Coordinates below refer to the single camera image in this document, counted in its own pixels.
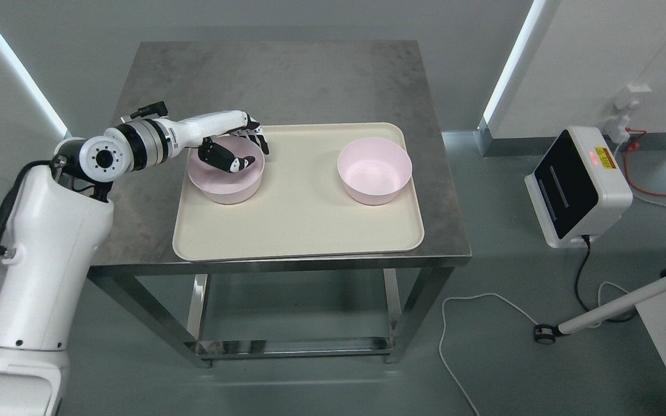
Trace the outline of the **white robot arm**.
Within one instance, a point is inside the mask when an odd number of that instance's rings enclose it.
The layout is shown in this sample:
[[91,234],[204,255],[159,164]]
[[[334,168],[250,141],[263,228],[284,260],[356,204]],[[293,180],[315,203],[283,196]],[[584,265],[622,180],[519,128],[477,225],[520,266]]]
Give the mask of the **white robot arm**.
[[66,342],[85,277],[113,224],[111,183],[164,163],[204,134],[154,103],[92,139],[68,138],[27,164],[0,208],[0,415],[55,415],[69,377]]

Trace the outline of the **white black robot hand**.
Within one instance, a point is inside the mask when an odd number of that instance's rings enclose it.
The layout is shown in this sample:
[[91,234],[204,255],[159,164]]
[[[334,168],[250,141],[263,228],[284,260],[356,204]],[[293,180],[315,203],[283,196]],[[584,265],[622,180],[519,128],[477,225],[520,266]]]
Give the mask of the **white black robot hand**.
[[269,155],[269,143],[261,124],[241,110],[228,110],[193,116],[171,123],[170,129],[180,148],[196,149],[201,162],[225,173],[238,173],[255,163],[253,156],[237,157],[216,138],[235,137],[250,140],[264,155]]

